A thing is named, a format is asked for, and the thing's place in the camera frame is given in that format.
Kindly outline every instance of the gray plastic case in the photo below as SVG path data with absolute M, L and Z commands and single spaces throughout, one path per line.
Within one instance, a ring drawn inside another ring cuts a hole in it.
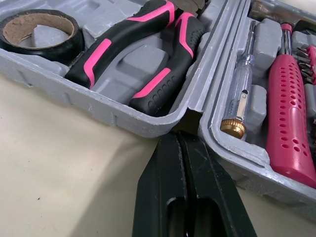
M 265 2 L 275 8 L 285 8 L 298 12 L 316 22 L 316 17 L 307 12 L 274 0 L 266 0 Z M 267 112 L 265 89 L 268 85 L 269 67 L 273 63 L 281 43 L 281 28 L 278 23 L 264 19 L 256 27 L 252 101 L 246 123 L 255 123 L 257 127 L 247 125 L 250 131 L 247 132 L 245 141 L 220 131 L 220 123 L 224 115 L 235 62 L 245 49 L 245 36 L 247 35 L 245 31 L 247 31 L 251 20 L 247 17 L 249 4 L 250 1 L 247 1 L 240 21 L 233 23 L 230 35 L 227 37 L 226 47 L 222 52 L 223 60 L 218 64 L 209 96 L 204 105 L 203 116 L 199 124 L 199 135 L 222 158 L 220 163 L 236 181 L 237 186 L 285 204 L 293 211 L 316 221 L 316 190 L 274 172 L 270 167 L 268 153 L 264 149 L 267 139 L 267 122 L 263 122 L 263 117 L 266 116 Z M 307 36 L 300 32 L 294 32 L 292 41 L 293 48 L 316 46 L 314 43 L 316 36 Z M 309 101 L 315 100 L 316 97 L 312 85 L 306 85 L 305 88 L 309 88 L 309 91 L 306 91 L 307 111 L 311 117 L 313 111 L 316 111 L 316 104 Z
M 63 78 L 69 68 L 34 55 L 0 49 L 0 71 L 27 86 L 39 87 L 65 104 L 91 113 L 99 121 L 125 128 L 143 137 L 169 132 L 189 109 L 203 113 L 199 135 L 222 159 L 236 184 L 261 196 L 284 203 L 316 220 L 316 190 L 275 173 L 264 149 L 266 141 L 267 72 L 281 45 L 280 24 L 269 19 L 257 22 L 253 86 L 246 121 L 247 134 L 238 140 L 220 131 L 226 98 L 236 59 L 245 49 L 251 19 L 250 0 L 211 0 L 200 17 L 205 34 L 197 59 L 170 104 L 167 113 L 151 117 L 127 106 L 129 99 L 161 70 L 172 53 L 173 33 L 166 29 L 124 49 L 89 90 Z M 275 0 L 269 5 L 316 17 Z M 137 12 L 144 0 L 6 0 L 0 2 L 0 20 L 19 11 L 58 9 L 74 17 L 82 27 L 85 47 L 90 47 L 115 23 Z M 316 37 L 293 34 L 293 45 L 314 44 Z M 310 88 L 310 101 L 314 89 Z

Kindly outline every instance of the pink screwdriver handle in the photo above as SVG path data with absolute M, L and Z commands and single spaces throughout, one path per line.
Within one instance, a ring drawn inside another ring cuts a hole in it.
M 302 76 L 295 59 L 279 55 L 269 74 L 269 130 L 266 150 L 274 171 L 316 188 L 306 133 Z

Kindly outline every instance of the table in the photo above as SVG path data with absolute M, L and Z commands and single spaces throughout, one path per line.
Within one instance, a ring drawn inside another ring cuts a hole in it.
M 310 10 L 312 1 L 286 2 Z M 130 236 L 156 142 L 0 76 L 0 236 Z M 314 223 L 239 193 L 259 237 L 315 236 Z

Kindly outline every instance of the tape roll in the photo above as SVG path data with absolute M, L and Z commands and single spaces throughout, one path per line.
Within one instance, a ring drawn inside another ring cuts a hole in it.
M 69 37 L 64 42 L 49 47 L 20 46 L 19 43 L 30 37 L 37 25 L 57 28 Z M 68 65 L 84 50 L 84 40 L 73 17 L 58 10 L 33 9 L 19 12 L 0 22 L 0 47 L 15 53 L 39 55 Z

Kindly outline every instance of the voltage tester screwdriver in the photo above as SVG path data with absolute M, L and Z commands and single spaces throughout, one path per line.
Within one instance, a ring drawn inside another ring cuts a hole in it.
M 272 169 L 316 188 L 316 172 L 306 132 L 305 93 L 291 55 L 289 24 L 282 24 L 282 46 L 269 74 L 269 129 L 266 150 Z
M 246 50 L 237 61 L 231 87 L 228 93 L 221 130 L 241 139 L 245 132 L 245 117 L 249 108 L 249 94 L 252 83 L 252 66 L 254 63 L 253 45 L 256 22 L 250 23 Z

